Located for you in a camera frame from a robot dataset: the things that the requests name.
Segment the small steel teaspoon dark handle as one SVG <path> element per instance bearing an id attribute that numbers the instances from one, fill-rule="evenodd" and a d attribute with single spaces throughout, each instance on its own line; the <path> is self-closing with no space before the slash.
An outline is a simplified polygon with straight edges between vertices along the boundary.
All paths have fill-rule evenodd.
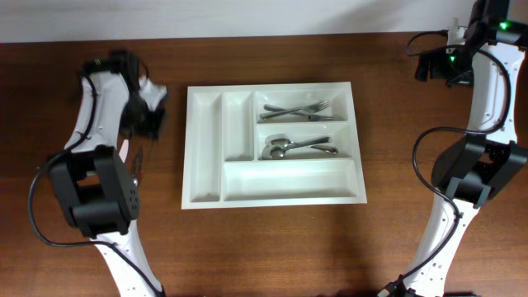
<path id="1" fill-rule="evenodd" d="M 139 186 L 142 180 L 142 163 L 144 160 L 144 150 L 143 147 L 140 146 L 134 156 L 133 162 L 132 162 L 132 168 L 131 168 L 131 174 L 133 177 L 133 182 L 136 186 Z"/>

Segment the steel fork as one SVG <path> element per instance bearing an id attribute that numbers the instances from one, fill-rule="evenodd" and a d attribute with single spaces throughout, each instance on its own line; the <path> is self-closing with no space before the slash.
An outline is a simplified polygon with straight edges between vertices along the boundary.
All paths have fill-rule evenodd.
<path id="1" fill-rule="evenodd" d="M 259 120 L 269 120 L 271 118 L 275 118 L 278 116 L 285 116 L 285 115 L 292 114 L 292 112 L 295 112 L 295 111 L 305 111 L 309 114 L 317 115 L 318 112 L 323 111 L 326 108 L 329 108 L 330 105 L 331 105 L 331 102 L 329 100 L 322 100 L 322 101 L 319 101 L 315 104 L 308 105 L 308 106 L 298 106 L 298 107 L 289 108 L 289 109 L 283 108 L 283 111 L 278 111 L 278 112 L 272 112 L 272 111 L 265 110 L 265 112 L 261 113 L 258 116 L 258 119 Z"/>
<path id="2" fill-rule="evenodd" d="M 266 111 L 272 111 L 272 112 L 283 111 L 283 108 L 272 106 L 269 104 L 265 104 L 263 108 Z M 315 114 L 309 114 L 305 111 L 295 111 L 295 112 L 292 112 L 292 115 L 304 117 L 309 121 L 333 120 L 333 117 L 330 115 L 315 115 Z"/>

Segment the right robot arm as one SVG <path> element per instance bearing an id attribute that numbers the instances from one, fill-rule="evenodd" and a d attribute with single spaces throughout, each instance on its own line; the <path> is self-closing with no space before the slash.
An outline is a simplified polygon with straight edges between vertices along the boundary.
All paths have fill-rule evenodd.
<path id="1" fill-rule="evenodd" d="M 448 87 L 469 86 L 469 123 L 451 128 L 461 139 L 436 159 L 428 220 L 410 268 L 379 293 L 384 296 L 443 296 L 450 264 L 469 223 L 526 165 L 517 143 L 516 83 L 527 51 L 527 15 L 522 1 L 478 0 L 467 26 L 452 23 L 439 33 L 446 44 L 422 52 L 415 78 L 443 79 Z"/>

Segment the large steel spoon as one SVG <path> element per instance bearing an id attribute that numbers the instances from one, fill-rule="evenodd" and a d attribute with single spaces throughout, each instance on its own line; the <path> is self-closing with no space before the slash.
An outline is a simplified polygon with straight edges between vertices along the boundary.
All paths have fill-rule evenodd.
<path id="1" fill-rule="evenodd" d="M 289 138 L 283 137 L 273 139 L 262 151 L 263 160 L 276 160 L 283 158 L 289 150 L 301 149 L 304 147 L 331 143 L 332 138 L 329 136 L 320 137 L 316 139 L 309 139 L 301 142 L 292 142 Z"/>
<path id="2" fill-rule="evenodd" d="M 262 150 L 262 157 L 264 159 L 282 158 L 285 156 L 285 153 L 288 150 L 301 149 L 304 147 L 308 147 L 309 149 L 317 149 L 325 153 L 337 154 L 338 149 L 328 145 L 328 143 L 331 142 L 332 138 L 329 136 L 294 142 L 290 140 L 285 134 L 274 134 L 266 137 L 266 146 Z"/>

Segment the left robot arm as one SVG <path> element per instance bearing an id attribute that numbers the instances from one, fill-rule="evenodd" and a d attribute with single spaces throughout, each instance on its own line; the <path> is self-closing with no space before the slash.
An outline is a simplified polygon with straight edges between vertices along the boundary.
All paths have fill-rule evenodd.
<path id="1" fill-rule="evenodd" d="M 128 50 L 85 63 L 82 102 L 63 150 L 41 169 L 51 181 L 68 225 L 102 255 L 122 296 L 163 296 L 139 239 L 139 184 L 143 154 L 125 160 L 133 136 L 157 139 L 169 98 L 145 63 Z"/>

